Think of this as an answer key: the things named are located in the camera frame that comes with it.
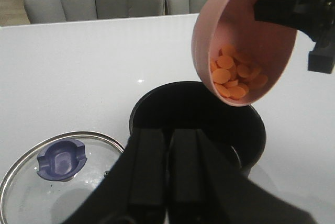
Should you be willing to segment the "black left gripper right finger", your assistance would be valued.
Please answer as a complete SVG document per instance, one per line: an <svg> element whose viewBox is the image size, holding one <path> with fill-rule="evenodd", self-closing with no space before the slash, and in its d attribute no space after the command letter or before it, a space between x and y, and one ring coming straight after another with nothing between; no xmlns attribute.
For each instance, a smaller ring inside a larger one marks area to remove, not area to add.
<svg viewBox="0 0 335 224"><path fill-rule="evenodd" d="M176 129L172 143L170 223L316 223L232 167L200 129Z"/></svg>

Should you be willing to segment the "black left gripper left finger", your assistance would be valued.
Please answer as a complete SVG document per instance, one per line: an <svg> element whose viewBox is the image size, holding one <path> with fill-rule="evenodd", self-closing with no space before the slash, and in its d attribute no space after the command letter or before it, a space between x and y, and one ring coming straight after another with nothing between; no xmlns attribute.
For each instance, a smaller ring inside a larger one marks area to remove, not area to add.
<svg viewBox="0 0 335 224"><path fill-rule="evenodd" d="M165 140L134 128L108 175L65 223L164 223Z"/></svg>

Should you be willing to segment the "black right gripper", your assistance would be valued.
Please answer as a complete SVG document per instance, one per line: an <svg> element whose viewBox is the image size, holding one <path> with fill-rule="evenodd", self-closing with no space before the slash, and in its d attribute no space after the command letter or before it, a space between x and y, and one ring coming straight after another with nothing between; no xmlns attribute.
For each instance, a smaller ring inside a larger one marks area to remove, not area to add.
<svg viewBox="0 0 335 224"><path fill-rule="evenodd" d="M298 29L294 18L297 0L257 0L254 20ZM331 74L334 70L334 0L298 0L298 10L309 19L305 34L315 42L308 54L309 71Z"/></svg>

